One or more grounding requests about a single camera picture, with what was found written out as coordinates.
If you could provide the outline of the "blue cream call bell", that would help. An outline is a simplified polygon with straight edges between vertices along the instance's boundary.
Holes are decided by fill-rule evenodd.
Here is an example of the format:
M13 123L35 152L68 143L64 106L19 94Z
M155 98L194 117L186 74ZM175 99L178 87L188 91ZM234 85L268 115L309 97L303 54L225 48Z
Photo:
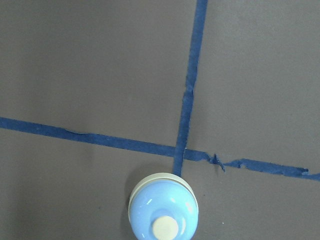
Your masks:
M138 240L190 240L198 227L199 205L184 179L154 173L133 188L128 219Z

